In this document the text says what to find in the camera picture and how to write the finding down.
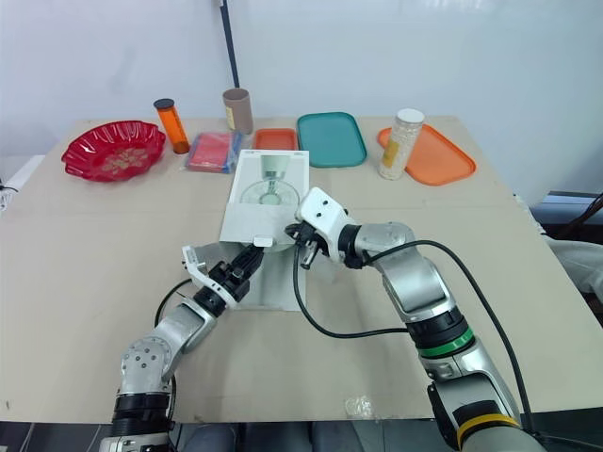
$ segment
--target orange tray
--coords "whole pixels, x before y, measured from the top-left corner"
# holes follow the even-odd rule
[[[392,128],[388,127],[377,135],[383,148],[387,146],[391,132]],[[473,174],[476,168],[471,157],[427,124],[423,124],[406,164],[406,172],[428,186],[442,186],[464,179]]]
[[[253,148],[297,151],[298,134],[293,129],[259,129],[255,132]]]

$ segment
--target white box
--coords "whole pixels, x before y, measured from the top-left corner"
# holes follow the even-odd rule
[[[266,248],[241,309],[299,311],[292,283],[293,240],[285,234],[285,226],[296,222],[295,211],[308,191],[309,178],[306,151],[241,151],[220,242],[273,244]],[[299,278],[305,299],[304,271]]]

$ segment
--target orange cylindrical container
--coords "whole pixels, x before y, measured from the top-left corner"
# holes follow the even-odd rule
[[[159,99],[154,101],[153,105],[159,113],[159,119],[161,119],[164,129],[166,129],[173,151],[175,153],[187,153],[190,148],[187,134],[185,134],[185,129],[180,123],[176,107],[173,106],[173,100]]]

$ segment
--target teal tray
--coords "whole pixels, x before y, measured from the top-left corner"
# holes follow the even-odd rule
[[[316,168],[355,167],[367,158],[367,148],[352,115],[314,113],[298,119],[301,151],[309,151]]]

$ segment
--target tabletop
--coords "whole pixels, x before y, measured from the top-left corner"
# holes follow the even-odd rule
[[[535,411],[603,405],[603,393],[592,390],[603,355],[588,353],[603,330],[467,130],[453,117],[428,118],[478,169],[450,185],[424,186],[408,175],[395,182],[379,176],[376,136],[391,121],[358,118],[367,161],[311,169],[311,186],[358,221],[400,221],[416,238],[457,252],[513,343]],[[0,218],[5,420],[109,422],[122,351],[152,329],[159,301],[187,277],[181,247],[218,240],[233,176],[184,170],[185,158],[169,147],[148,173],[127,182],[65,174],[67,144],[103,122],[78,123]],[[223,120],[183,123],[190,137],[226,130]],[[294,127],[295,120],[255,126]],[[421,252],[439,267],[518,400],[504,348],[463,274],[438,250]],[[371,269],[341,269],[334,282],[310,271],[307,303],[332,331],[400,326]],[[432,416],[429,379],[407,335],[332,339],[300,313],[227,312],[176,375],[174,418],[182,422],[344,419],[346,400],[359,396],[378,418]]]

